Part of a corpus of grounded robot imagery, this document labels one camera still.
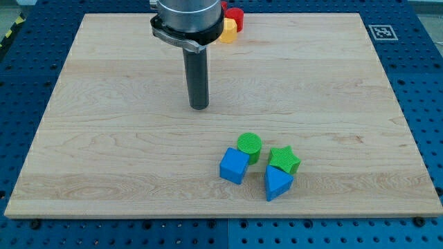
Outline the black cylindrical pointer rod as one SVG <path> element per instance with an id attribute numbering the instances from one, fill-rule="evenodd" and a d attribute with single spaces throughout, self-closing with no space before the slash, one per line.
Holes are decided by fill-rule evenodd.
<path id="1" fill-rule="evenodd" d="M 209 105 L 207 50 L 194 53 L 183 49 L 189 104 L 202 110 Z"/>

